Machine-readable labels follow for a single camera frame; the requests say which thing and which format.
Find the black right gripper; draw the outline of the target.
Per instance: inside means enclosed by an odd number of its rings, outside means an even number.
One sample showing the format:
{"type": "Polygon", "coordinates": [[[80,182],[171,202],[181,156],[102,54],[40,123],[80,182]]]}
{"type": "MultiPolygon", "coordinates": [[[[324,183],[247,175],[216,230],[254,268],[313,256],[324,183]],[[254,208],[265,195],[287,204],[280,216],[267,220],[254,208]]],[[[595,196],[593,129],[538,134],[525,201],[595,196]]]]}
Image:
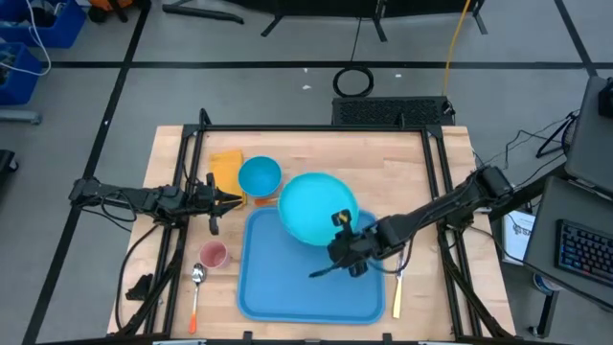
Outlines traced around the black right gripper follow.
{"type": "Polygon", "coordinates": [[[354,232],[351,212],[348,209],[340,212],[350,214],[351,222],[336,225],[333,216],[337,213],[331,216],[332,223],[337,227],[341,227],[341,230],[334,235],[333,240],[328,245],[328,253],[332,266],[312,272],[308,275],[308,278],[322,277],[333,271],[343,269],[347,269],[353,278],[357,278],[368,271],[367,261],[379,249],[378,241],[375,238],[376,222],[372,222],[358,232],[354,232]]]}

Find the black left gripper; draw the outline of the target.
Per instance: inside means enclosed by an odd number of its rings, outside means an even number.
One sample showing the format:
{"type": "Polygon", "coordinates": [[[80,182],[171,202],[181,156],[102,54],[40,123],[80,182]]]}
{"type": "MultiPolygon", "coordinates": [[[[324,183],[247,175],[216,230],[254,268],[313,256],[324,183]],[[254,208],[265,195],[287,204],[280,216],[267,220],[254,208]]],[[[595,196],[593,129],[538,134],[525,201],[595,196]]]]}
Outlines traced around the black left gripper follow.
{"type": "Polygon", "coordinates": [[[219,234],[217,219],[220,213],[227,213],[242,205],[242,196],[222,192],[216,188],[215,177],[212,172],[206,174],[206,181],[197,177],[186,177],[186,193],[188,195],[189,214],[209,216],[209,229],[212,235],[219,234]]]}

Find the yellow cloth napkin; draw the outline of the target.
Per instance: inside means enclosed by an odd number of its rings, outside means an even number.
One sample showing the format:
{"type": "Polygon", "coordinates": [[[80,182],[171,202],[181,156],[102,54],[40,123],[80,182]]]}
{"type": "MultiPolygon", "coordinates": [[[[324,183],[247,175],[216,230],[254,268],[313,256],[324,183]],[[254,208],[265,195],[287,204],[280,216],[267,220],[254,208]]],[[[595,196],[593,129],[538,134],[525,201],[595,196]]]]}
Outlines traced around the yellow cloth napkin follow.
{"type": "Polygon", "coordinates": [[[238,183],[238,173],[243,161],[240,149],[213,153],[209,157],[209,171],[214,175],[217,187],[226,194],[239,196],[239,208],[247,203],[247,195],[238,183]]]}

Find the blue ribbed bowl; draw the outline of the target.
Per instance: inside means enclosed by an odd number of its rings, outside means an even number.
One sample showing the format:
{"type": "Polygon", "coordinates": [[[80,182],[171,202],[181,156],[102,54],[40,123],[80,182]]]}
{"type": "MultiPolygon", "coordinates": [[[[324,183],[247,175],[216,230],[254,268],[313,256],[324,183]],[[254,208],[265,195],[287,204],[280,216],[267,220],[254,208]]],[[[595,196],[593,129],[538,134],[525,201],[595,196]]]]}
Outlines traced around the blue ribbed bowl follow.
{"type": "Polygon", "coordinates": [[[238,171],[238,184],[249,196],[268,197],[282,184],[283,173],[277,161],[268,156],[246,160],[238,171]]]}

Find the blue plastic tray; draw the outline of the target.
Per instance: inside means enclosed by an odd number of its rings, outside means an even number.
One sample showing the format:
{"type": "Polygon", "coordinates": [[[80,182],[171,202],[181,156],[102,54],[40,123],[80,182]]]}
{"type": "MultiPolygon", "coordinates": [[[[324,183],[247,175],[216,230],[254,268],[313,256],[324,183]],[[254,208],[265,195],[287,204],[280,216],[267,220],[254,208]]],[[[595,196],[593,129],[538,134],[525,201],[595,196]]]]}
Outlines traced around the blue plastic tray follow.
{"type": "Polygon", "coordinates": [[[277,209],[257,209],[245,223],[238,309],[245,317],[260,321],[376,322],[385,311],[383,274],[371,268],[357,278],[346,270],[309,276],[329,265],[327,249],[291,236],[277,209]]]}

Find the pink cup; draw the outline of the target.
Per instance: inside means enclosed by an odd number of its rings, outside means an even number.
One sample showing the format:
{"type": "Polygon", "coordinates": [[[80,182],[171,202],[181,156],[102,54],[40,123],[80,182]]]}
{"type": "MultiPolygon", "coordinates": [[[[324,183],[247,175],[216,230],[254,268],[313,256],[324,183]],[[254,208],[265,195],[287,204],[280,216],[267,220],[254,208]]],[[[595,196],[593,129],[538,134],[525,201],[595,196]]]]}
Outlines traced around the pink cup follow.
{"type": "Polygon", "coordinates": [[[223,268],[230,263],[230,254],[222,241],[207,241],[200,248],[199,260],[206,268],[223,268]]]}

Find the teal plate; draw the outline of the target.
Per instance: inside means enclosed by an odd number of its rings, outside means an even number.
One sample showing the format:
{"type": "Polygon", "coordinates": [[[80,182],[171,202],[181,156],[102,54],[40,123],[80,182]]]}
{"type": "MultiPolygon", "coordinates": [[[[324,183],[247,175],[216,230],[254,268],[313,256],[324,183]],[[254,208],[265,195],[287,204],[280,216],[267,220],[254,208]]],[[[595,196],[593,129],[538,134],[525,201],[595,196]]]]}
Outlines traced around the teal plate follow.
{"type": "Polygon", "coordinates": [[[323,172],[307,172],[292,178],[282,189],[278,209],[286,230],[301,242],[327,246],[341,225],[332,216],[343,210],[351,214],[356,230],[359,207],[352,190],[340,179],[323,172]]]}

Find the knife with pale yellow handle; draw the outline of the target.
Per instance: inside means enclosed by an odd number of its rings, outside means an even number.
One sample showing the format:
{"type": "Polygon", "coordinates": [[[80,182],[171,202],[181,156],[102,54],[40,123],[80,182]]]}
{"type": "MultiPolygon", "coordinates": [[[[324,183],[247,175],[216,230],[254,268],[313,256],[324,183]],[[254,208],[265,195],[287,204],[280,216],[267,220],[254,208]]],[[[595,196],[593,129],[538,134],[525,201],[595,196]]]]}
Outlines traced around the knife with pale yellow handle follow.
{"type": "Polygon", "coordinates": [[[395,319],[400,319],[400,314],[401,314],[404,262],[405,262],[405,250],[401,250],[398,253],[398,259],[397,259],[397,269],[396,269],[397,286],[396,286],[393,309],[392,309],[392,317],[395,319]]]}

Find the spoon with orange handle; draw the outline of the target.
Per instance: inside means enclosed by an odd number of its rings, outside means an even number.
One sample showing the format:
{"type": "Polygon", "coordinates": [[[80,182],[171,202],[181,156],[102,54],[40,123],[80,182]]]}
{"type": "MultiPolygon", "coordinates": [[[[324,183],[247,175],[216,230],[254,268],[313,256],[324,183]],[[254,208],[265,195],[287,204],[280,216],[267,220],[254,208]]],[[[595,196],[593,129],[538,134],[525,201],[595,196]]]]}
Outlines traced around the spoon with orange handle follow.
{"type": "Polygon", "coordinates": [[[206,278],[206,269],[201,263],[196,263],[193,266],[192,271],[192,281],[194,283],[194,293],[193,293],[193,306],[191,319],[189,324],[189,334],[195,334],[197,331],[197,306],[198,306],[198,293],[200,285],[205,281],[206,278]]]}

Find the black bar on floor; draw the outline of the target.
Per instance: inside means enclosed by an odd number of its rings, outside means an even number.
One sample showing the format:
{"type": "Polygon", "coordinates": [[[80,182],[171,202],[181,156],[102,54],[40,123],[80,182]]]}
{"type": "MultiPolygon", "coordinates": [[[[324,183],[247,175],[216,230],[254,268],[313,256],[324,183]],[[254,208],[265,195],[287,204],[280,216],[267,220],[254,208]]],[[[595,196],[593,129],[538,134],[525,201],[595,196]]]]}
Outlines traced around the black bar on floor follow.
{"type": "Polygon", "coordinates": [[[200,17],[219,21],[230,21],[235,22],[239,25],[244,24],[244,19],[242,17],[225,11],[210,11],[196,8],[187,8],[181,5],[174,4],[163,4],[162,11],[165,13],[172,13],[191,17],[200,17]]]}

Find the white printed booklet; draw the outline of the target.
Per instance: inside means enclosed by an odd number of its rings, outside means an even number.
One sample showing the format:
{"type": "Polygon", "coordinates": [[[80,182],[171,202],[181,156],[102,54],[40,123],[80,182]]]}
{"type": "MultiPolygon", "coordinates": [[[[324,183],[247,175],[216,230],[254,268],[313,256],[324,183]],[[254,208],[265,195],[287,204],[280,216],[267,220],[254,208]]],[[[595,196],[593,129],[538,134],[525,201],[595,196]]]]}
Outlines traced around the white printed booklet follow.
{"type": "Polygon", "coordinates": [[[512,265],[522,265],[529,239],[534,227],[535,216],[512,211],[503,218],[504,256],[502,261],[512,265]]]}

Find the white and blue tape roll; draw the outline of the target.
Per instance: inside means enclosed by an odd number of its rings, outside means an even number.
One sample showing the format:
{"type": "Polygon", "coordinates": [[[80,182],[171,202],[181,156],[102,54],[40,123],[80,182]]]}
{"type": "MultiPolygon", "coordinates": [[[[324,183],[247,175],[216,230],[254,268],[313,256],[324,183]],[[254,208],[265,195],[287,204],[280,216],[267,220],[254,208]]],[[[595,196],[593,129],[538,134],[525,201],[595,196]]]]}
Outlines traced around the white and blue tape roll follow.
{"type": "Polygon", "coordinates": [[[534,282],[534,286],[540,290],[542,293],[544,294],[551,294],[555,291],[561,291],[563,290],[563,287],[559,286],[558,284],[544,278],[541,275],[538,274],[534,274],[533,275],[533,282],[534,282]]]}

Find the grey desk with keyboard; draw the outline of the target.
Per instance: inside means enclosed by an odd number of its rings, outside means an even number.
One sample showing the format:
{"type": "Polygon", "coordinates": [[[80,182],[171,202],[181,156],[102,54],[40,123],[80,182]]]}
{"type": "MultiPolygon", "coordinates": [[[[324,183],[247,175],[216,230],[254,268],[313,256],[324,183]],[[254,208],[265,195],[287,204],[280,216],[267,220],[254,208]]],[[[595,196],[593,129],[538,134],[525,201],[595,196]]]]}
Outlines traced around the grey desk with keyboard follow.
{"type": "Polygon", "coordinates": [[[613,200],[570,182],[550,178],[524,256],[524,263],[538,275],[601,307],[613,310],[613,287],[556,267],[558,219],[567,219],[613,235],[613,200]]]}

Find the black object at floor edge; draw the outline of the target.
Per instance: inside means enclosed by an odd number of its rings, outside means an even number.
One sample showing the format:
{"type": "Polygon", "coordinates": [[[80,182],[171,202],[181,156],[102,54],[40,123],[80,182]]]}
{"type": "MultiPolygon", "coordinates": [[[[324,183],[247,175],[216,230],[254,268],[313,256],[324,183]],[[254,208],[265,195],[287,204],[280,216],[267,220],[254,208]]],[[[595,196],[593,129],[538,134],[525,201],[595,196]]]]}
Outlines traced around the black object at floor edge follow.
{"type": "Polygon", "coordinates": [[[0,149],[0,189],[18,169],[19,164],[15,159],[15,153],[8,149],[0,149]]]}

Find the grey bar on floor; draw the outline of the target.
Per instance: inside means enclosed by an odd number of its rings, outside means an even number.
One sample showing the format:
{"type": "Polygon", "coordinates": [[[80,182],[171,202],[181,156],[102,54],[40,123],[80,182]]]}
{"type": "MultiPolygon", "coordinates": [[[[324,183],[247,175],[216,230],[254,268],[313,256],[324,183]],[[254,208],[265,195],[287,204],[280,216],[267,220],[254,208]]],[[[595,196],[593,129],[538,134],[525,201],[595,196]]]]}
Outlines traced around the grey bar on floor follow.
{"type": "Polygon", "coordinates": [[[31,110],[0,109],[0,122],[18,122],[40,125],[42,116],[31,110]]]}

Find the orange and black bag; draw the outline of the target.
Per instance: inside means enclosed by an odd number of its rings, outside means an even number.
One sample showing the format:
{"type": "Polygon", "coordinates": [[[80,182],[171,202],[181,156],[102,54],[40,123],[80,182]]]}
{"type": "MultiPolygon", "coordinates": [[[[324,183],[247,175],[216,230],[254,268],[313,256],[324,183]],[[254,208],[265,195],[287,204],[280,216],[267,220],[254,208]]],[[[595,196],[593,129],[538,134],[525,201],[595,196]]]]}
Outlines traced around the orange and black bag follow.
{"type": "Polygon", "coordinates": [[[104,23],[111,13],[115,13],[123,23],[128,21],[125,9],[137,8],[148,10],[150,0],[88,0],[90,8],[87,11],[89,19],[94,23],[104,23]]]}

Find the blue plastic storage bin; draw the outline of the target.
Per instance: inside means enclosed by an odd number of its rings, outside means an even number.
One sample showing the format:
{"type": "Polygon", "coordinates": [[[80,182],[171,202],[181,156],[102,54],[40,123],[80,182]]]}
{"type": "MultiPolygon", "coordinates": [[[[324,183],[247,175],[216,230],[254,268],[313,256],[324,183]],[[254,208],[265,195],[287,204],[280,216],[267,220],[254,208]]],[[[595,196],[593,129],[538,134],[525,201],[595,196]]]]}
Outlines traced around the blue plastic storage bin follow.
{"type": "Polygon", "coordinates": [[[84,22],[76,0],[0,0],[0,38],[7,42],[70,48],[84,22]]]}
{"type": "Polygon", "coordinates": [[[26,104],[42,71],[23,43],[0,43],[0,105],[26,104]]]}

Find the black backlit keyboard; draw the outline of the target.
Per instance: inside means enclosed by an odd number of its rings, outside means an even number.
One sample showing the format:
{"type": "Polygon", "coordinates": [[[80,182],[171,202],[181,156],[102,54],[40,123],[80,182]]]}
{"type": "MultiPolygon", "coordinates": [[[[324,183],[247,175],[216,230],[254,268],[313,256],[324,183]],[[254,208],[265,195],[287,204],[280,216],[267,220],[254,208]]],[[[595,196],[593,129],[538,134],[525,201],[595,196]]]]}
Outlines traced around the black backlit keyboard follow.
{"type": "Polygon", "coordinates": [[[567,219],[558,219],[555,265],[613,288],[613,235],[567,219]]]}

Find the grey desk surface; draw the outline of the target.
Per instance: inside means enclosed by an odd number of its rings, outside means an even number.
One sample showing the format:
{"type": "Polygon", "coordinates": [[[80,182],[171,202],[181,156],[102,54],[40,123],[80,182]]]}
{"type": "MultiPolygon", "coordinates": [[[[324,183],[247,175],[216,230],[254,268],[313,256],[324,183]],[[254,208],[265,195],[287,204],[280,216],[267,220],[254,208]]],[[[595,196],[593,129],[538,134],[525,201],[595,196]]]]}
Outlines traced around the grey desk surface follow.
{"type": "Polygon", "coordinates": [[[606,80],[591,77],[587,82],[565,170],[613,195],[613,119],[598,110],[606,80]]]}

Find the black device on desk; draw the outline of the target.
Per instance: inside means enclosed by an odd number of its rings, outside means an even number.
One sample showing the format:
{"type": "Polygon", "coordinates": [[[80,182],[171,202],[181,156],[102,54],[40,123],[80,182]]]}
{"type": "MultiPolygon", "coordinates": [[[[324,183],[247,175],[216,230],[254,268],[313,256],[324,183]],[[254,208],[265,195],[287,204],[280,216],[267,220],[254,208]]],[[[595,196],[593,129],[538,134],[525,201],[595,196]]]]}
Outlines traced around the black device on desk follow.
{"type": "Polygon", "coordinates": [[[613,119],[613,77],[606,80],[606,85],[598,94],[599,114],[613,119]]]}

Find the small black bracket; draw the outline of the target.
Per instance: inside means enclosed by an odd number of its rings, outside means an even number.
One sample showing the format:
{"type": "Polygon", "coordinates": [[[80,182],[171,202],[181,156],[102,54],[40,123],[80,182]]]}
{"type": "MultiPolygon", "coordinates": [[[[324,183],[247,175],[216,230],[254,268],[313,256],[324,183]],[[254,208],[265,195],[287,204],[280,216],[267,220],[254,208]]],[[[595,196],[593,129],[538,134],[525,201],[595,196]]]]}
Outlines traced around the small black bracket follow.
{"type": "Polygon", "coordinates": [[[125,299],[129,301],[144,301],[148,296],[152,280],[152,274],[142,275],[136,284],[127,290],[125,299]]]}

